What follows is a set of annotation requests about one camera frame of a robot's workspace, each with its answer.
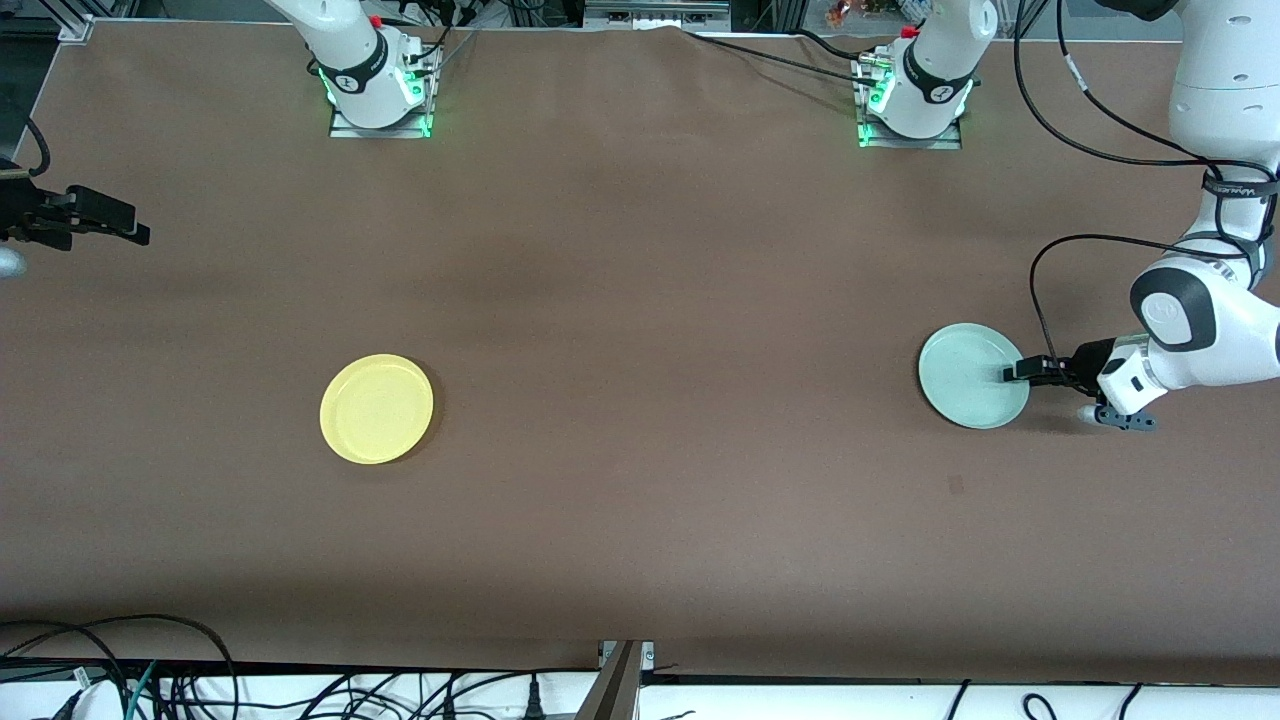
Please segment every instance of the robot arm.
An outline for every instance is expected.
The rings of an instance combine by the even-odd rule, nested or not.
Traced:
[[[991,0],[933,0],[919,35],[888,46],[892,76],[870,111],[904,137],[941,135],[964,110],[998,22]]]
[[[1280,4],[1184,0],[1176,12],[1184,40],[1169,105],[1174,140],[1206,158],[1276,168]],[[1222,173],[1225,182],[1206,182],[1199,217],[1176,245],[1236,258],[1167,252],[1133,283],[1146,340],[1117,341],[1097,377],[1124,415],[1171,389],[1280,378],[1280,309],[1251,292],[1272,264],[1276,187],[1253,169]]]
[[[302,33],[334,106],[352,124],[383,128],[421,105],[422,41],[370,18],[360,0],[266,0]]]

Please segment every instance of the light green plate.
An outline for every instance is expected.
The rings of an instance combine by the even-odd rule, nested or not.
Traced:
[[[920,351],[920,388],[943,418],[989,430],[1023,411],[1030,386],[1006,383],[1005,368],[1021,359],[1018,347],[996,331],[973,323],[947,325]]]

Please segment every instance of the plate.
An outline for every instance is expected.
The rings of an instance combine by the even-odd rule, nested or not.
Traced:
[[[435,395],[426,373],[399,355],[370,355],[342,369],[320,400],[320,432],[339,456],[389,462],[426,433]]]
[[[1016,418],[1027,398],[1027,380],[1005,382],[1005,368],[1023,355],[1007,337],[974,323],[947,325],[920,350],[920,388],[943,418],[989,430]]]

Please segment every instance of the yellow plate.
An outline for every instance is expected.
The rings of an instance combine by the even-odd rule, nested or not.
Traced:
[[[388,462],[422,439],[434,409],[421,368],[399,355],[370,355],[343,368],[324,391],[320,432],[352,462]]]

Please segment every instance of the mounting plate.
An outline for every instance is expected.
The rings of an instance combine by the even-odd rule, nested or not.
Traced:
[[[856,60],[850,60],[849,67],[858,78],[872,78],[884,86],[888,81],[886,74],[891,67],[888,46],[882,45],[873,53],[863,53]],[[947,129],[937,137],[919,140],[904,137],[892,129],[876,113],[869,110],[872,97],[877,92],[883,92],[884,87],[867,87],[854,83],[854,109],[858,118],[858,145],[859,147],[909,147],[913,150],[960,150],[960,120],[951,120]]]
[[[421,40],[411,37],[411,42],[417,42],[417,46],[411,45],[410,51],[420,53]],[[406,85],[410,91],[421,92],[424,100],[421,105],[410,110],[399,122],[384,128],[362,128],[352,124],[351,120],[338,111],[338,106],[334,105],[330,96],[329,104],[333,105],[333,117],[329,119],[329,137],[384,137],[399,140],[431,137],[431,126],[435,122],[435,95],[440,88],[440,59],[443,55],[444,50],[435,47],[417,63],[404,67],[407,73],[422,73],[420,78],[407,79]]]

